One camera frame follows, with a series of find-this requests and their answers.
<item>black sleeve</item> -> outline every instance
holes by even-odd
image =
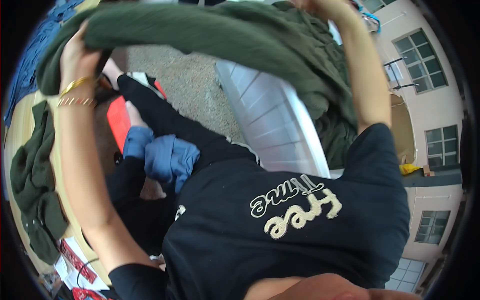
[[[378,123],[365,129],[348,150],[341,180],[403,187],[390,129]]]
[[[122,265],[108,275],[122,300],[166,299],[168,274],[143,264]]]

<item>yellow bag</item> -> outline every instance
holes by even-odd
[[[400,173],[402,175],[410,174],[411,172],[420,169],[421,167],[417,167],[414,164],[404,164],[400,165]]]

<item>hand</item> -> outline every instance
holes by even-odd
[[[353,6],[348,0],[293,0],[297,8],[322,19],[341,23],[354,16]]]
[[[83,36],[87,29],[87,21],[67,42],[60,58],[62,91],[69,83],[81,77],[95,76],[95,69],[100,60],[101,51],[85,48]]]

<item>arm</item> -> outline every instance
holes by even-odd
[[[84,76],[92,76],[99,52],[84,49],[79,32],[65,46],[61,58],[60,88]],[[92,98],[94,84],[83,83],[65,97]],[[82,105],[58,108],[63,180],[72,211],[103,267],[110,273],[124,264],[154,266],[135,243],[116,213],[107,193],[93,129],[93,109]]]
[[[359,14],[346,0],[295,0],[297,7],[335,22],[347,58],[359,134],[369,126],[391,126],[391,104],[384,69]]]

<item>beige building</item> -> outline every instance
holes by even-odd
[[[411,120],[410,159],[420,167],[458,164],[463,104],[439,39],[411,0],[364,0],[362,4],[380,19],[376,41],[384,63],[404,58],[386,71],[391,88],[403,86],[394,93],[403,98]],[[410,239],[386,288],[420,293],[431,271],[436,272],[434,266],[438,269],[437,261],[444,259],[463,191],[460,184],[407,191]]]

